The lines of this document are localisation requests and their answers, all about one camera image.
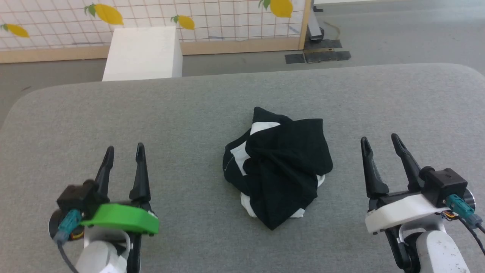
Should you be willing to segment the grey metal post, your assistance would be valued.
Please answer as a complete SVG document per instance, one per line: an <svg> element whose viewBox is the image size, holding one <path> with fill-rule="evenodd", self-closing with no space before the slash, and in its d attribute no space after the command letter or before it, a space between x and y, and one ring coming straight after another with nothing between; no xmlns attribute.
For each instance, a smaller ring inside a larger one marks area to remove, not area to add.
<svg viewBox="0 0 485 273"><path fill-rule="evenodd" d="M315 12L323 11L322 9L317 9L314 6L314 0L311 0L311 11L308 18L308 40L313 43L320 43L324 38L324 30L320 27L317 21Z"/></svg>

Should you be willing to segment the black and white garment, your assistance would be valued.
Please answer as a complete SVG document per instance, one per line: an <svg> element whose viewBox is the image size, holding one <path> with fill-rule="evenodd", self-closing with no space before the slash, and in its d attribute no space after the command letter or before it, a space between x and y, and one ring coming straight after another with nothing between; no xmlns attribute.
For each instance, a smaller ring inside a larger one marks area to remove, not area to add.
<svg viewBox="0 0 485 273"><path fill-rule="evenodd" d="M261 107L223 155L225 180L241 193L246 212L270 230L301 218L332 169L323 119L292 120Z"/></svg>

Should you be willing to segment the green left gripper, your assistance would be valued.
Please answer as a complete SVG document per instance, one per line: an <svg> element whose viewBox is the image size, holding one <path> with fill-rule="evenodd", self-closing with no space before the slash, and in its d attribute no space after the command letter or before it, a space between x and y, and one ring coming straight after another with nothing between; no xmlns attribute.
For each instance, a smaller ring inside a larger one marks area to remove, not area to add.
<svg viewBox="0 0 485 273"><path fill-rule="evenodd" d="M110 171L114 165L114 151L113 146L107 148L95 178L99 185L97 192L104 198L108 198ZM135 181L129 193L129 198L138 202L100 204L93 216L83 219L80 225L86 227L99 226L135 234L155 235L159 233L160 222L149 202L151 193L143 143L137 145L135 161L137 163Z"/></svg>

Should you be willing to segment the white rectangular block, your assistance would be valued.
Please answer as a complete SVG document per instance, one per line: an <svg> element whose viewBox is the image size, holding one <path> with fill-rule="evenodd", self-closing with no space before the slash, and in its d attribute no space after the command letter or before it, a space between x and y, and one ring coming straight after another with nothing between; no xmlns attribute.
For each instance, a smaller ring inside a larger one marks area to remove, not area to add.
<svg viewBox="0 0 485 273"><path fill-rule="evenodd" d="M183 55L175 26L116 29L102 81L182 77Z"/></svg>

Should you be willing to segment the long black floor mat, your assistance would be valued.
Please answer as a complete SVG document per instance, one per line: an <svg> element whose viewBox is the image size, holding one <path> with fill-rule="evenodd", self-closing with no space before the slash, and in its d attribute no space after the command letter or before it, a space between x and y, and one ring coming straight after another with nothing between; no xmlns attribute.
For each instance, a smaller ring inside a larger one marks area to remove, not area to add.
<svg viewBox="0 0 485 273"><path fill-rule="evenodd" d="M342 49L341 40L323 39L321 41L307 41L303 48L306 63L322 63L329 61L347 61L351 55Z"/></svg>

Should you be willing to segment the lemon print grid partition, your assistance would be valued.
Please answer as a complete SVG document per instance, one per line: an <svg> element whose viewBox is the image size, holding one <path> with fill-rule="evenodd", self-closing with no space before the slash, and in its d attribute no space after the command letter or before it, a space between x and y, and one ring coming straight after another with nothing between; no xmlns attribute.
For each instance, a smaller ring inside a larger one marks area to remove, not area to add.
<svg viewBox="0 0 485 273"><path fill-rule="evenodd" d="M185 55L303 48L312 0L0 0L0 63L107 57L117 29L175 27Z"/></svg>

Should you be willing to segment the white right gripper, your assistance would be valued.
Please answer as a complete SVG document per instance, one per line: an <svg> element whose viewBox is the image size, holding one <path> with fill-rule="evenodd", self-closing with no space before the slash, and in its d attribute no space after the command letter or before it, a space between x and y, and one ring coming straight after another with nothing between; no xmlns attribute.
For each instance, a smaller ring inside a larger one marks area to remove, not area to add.
<svg viewBox="0 0 485 273"><path fill-rule="evenodd" d="M391 134L394 150L402 161L407 176L409 191L421 191L424 181L419 177L421 168L401 138ZM448 207L436 207L422 194L412 194L389 204L379 205L381 196L389 193L389 188L383 182L374 162L374 152L366 137L360 140L363 170L365 175L366 194L369 197L369 209L365 217L368 233L380 232L398 225L407 229L423 228L438 230L444 233L441 212Z"/></svg>

